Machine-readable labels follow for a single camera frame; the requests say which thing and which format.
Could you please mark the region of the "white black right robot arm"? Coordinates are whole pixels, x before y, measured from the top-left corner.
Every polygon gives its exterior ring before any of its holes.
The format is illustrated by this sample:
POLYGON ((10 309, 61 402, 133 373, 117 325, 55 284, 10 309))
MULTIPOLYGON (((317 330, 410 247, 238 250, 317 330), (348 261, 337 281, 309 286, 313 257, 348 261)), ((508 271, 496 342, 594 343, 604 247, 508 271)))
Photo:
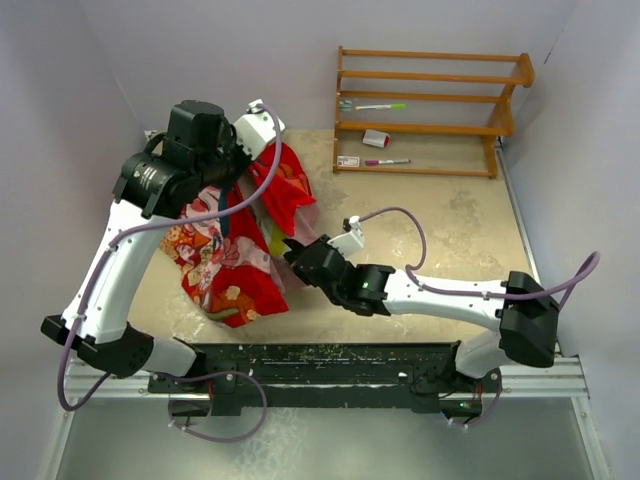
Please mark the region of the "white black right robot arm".
POLYGON ((288 239, 284 255, 294 274, 328 300, 360 316, 421 314, 462 321, 482 333, 462 341, 445 366, 446 383, 467 391, 490 371, 510 363, 549 368, 555 361, 559 305, 528 274, 479 282, 457 295, 462 282, 416 277, 386 265, 354 265, 327 237, 304 246, 288 239))

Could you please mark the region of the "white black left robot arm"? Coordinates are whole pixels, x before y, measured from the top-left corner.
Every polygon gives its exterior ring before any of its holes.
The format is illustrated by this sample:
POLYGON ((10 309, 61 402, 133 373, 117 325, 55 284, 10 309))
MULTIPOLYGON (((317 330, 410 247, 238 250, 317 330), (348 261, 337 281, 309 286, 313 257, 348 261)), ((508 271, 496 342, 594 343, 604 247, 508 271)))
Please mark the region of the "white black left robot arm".
POLYGON ((42 333, 110 375, 160 372, 184 392, 201 388, 202 354, 182 340, 136 329, 129 311, 154 251, 183 208, 208 186, 231 186, 274 138, 272 119, 258 101, 235 122, 208 102, 173 106, 166 131, 123 163, 89 270, 63 312, 43 319, 42 333))

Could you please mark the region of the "red patterned pillowcase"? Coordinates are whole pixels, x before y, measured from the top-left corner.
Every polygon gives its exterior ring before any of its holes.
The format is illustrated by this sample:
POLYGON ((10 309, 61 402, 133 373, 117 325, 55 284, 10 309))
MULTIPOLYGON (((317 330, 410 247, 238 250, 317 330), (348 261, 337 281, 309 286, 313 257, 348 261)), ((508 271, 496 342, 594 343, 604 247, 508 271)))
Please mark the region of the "red patterned pillowcase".
POLYGON ((298 156, 283 145, 276 177, 251 206, 221 219, 175 226, 161 250, 181 270, 190 299, 214 321, 238 328, 289 307, 303 287, 285 262, 285 238, 308 245, 320 215, 298 156))

